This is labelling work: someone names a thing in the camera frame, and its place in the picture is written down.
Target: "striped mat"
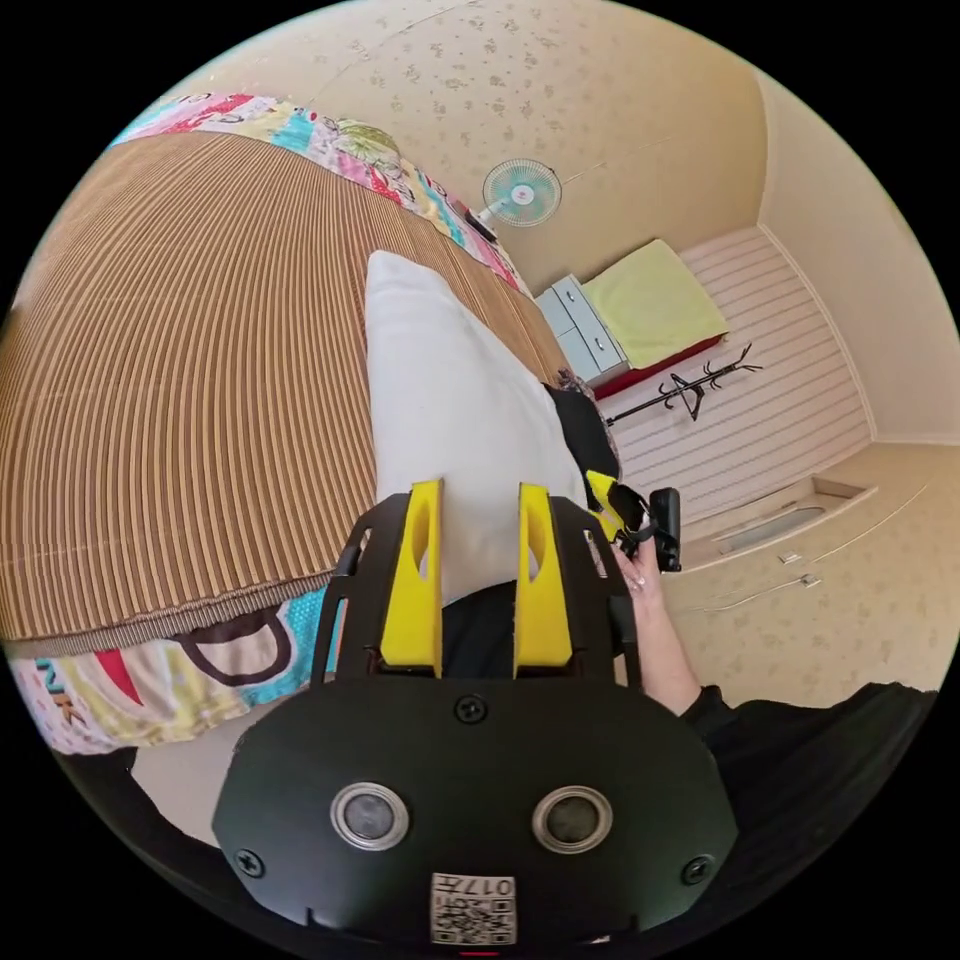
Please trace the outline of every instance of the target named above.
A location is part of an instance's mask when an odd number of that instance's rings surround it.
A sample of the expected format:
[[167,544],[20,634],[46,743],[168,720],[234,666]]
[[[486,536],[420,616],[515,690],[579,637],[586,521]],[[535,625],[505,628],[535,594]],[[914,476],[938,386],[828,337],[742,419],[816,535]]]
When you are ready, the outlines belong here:
[[326,582],[373,502],[377,249],[436,270],[555,382],[536,304],[389,199],[228,134],[100,158],[0,343],[8,656],[131,646]]

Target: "dresser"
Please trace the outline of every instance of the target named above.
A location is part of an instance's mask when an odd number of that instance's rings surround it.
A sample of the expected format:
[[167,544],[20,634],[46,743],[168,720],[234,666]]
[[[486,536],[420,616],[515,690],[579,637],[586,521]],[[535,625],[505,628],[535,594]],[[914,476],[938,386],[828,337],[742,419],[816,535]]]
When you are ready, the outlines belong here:
[[603,322],[594,312],[583,287],[570,274],[537,297],[570,369],[591,387],[597,387],[630,369],[630,364]]

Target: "person's arm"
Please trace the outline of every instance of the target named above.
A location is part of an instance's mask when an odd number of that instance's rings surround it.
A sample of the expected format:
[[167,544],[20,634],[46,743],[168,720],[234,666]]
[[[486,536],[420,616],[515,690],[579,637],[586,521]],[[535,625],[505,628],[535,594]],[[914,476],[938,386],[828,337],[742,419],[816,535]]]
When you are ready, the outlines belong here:
[[643,690],[680,716],[696,702],[701,686],[667,613],[656,544],[653,537],[641,543],[633,561],[617,548],[613,554],[633,597]]

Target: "wall-mounted fan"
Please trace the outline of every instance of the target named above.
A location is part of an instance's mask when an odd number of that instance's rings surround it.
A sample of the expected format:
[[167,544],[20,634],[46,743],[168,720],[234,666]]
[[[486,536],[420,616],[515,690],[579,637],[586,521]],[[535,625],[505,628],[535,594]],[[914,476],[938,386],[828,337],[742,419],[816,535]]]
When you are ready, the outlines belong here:
[[496,217],[513,227],[535,227],[552,216],[560,205],[560,179],[539,160],[504,160],[483,182],[486,208],[467,213],[467,221],[491,243],[497,236],[490,227]]

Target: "sticker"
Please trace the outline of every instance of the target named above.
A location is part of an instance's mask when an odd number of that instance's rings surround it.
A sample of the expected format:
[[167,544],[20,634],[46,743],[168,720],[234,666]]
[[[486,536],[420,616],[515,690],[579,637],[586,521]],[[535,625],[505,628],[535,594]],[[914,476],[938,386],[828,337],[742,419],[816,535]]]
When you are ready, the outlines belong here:
[[430,936],[434,943],[457,947],[516,943],[513,877],[435,873],[430,890]]

